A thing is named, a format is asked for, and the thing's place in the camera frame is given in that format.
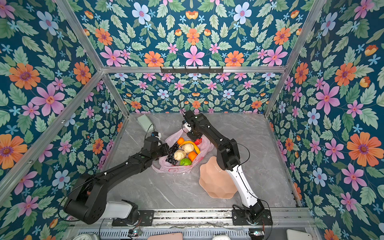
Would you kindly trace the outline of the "pink plastic bag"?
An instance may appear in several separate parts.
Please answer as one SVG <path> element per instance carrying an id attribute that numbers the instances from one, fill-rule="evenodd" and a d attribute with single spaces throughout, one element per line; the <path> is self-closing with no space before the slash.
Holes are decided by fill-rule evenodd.
<path id="1" fill-rule="evenodd" d="M 169 145 L 167 155 L 154 161 L 152 168 L 157 173 L 189 173 L 214 149 L 207 137 L 192 141 L 187 130 L 179 130 L 165 141 Z"/>

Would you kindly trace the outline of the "pink scalloped bowl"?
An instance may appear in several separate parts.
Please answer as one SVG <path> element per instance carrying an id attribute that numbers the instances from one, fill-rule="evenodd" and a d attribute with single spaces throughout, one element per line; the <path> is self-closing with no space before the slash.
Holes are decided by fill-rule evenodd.
<path id="1" fill-rule="evenodd" d="M 232 199 L 238 191 L 230 175 L 219 167 L 217 157 L 201 165 L 199 184 L 214 199 Z"/>

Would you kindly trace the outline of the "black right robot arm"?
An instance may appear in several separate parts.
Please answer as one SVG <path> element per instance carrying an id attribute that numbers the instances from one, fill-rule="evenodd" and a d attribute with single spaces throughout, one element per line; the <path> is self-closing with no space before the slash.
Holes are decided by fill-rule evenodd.
<path id="1" fill-rule="evenodd" d="M 183 113 L 183 126 L 188 130 L 187 136 L 191 140 L 206 137 L 217 149 L 217 163 L 233 180 L 242 200 L 242 210 L 247 222 L 258 223 L 264 214 L 265 207 L 248 183 L 242 169 L 238 143 L 221 134 L 204 114 L 195 115 L 192 111 Z"/>

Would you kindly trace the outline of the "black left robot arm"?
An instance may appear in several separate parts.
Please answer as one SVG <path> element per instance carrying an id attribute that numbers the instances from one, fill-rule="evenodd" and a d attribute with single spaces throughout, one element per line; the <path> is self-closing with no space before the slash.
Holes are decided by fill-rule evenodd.
<path id="1" fill-rule="evenodd" d="M 108 203 L 108 193 L 129 177 L 140 174 L 151 167 L 153 161 L 169 154 L 169 145 L 157 137 L 144 140 L 141 150 L 129 156 L 123 163 L 95 175 L 81 175 L 75 188 L 68 194 L 64 212 L 79 221 L 91 225 L 99 219 L 127 218 L 130 211 L 124 211 L 132 205 L 123 201 L 123 205 L 113 210 L 114 204 Z"/>

